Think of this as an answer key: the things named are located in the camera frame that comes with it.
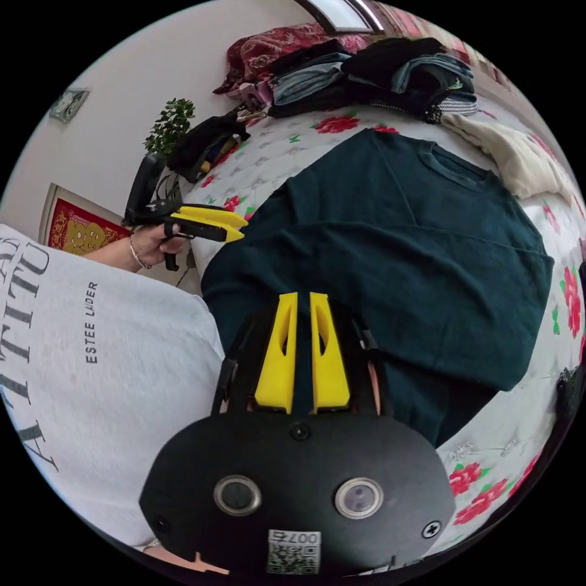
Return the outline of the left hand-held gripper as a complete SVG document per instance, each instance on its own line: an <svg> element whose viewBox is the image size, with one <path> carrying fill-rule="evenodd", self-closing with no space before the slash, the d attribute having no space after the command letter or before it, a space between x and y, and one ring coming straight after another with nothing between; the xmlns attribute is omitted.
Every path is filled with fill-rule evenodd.
<svg viewBox="0 0 586 586"><path fill-rule="evenodd" d="M150 269L150 263L144 263L134 247L134 234L151 226L164 227L164 241L179 239L204 239L223 244L236 242L244 238L237 228L243 228L248 222L236 212L222 207L205 205L175 204L169 200L154 200L145 206L126 208L122 225L131 231L129 246L136 263L143 269Z"/></svg>

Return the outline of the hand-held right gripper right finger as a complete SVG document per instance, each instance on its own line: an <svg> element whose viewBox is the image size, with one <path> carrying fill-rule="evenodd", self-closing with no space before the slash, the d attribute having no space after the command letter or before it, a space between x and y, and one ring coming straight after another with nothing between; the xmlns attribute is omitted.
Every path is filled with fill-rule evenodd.
<svg viewBox="0 0 586 586"><path fill-rule="evenodd" d="M341 347L328 296L309 294L314 410L345 410L350 402Z"/></svg>

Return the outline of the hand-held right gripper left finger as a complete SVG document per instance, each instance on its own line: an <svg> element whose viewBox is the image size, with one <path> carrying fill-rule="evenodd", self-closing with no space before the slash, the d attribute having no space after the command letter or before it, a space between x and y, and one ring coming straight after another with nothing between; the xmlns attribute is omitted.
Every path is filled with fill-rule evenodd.
<svg viewBox="0 0 586 586"><path fill-rule="evenodd" d="M279 297L254 399L258 407L291 410L297 350L298 293Z"/></svg>

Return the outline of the person's right hand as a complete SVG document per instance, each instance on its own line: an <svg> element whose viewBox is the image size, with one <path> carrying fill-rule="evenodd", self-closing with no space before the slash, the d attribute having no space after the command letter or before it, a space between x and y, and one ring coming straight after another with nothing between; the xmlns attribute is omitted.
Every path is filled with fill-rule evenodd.
<svg viewBox="0 0 586 586"><path fill-rule="evenodd" d="M378 374L376 367L373 362L368 363L369 375L371 378L372 394L374 398L374 404L378 415L381 414L381 400L380 400L380 387L378 384Z"/></svg>

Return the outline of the person's left hand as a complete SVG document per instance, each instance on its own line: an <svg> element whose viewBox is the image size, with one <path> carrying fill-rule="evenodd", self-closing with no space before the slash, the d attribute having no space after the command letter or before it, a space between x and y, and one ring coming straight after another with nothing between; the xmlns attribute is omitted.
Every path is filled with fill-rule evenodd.
<svg viewBox="0 0 586 586"><path fill-rule="evenodd" d="M131 236L132 250L142 268L152 267L165 261L165 254L176 255L184 248L181 237L168 237L165 225L145 226Z"/></svg>

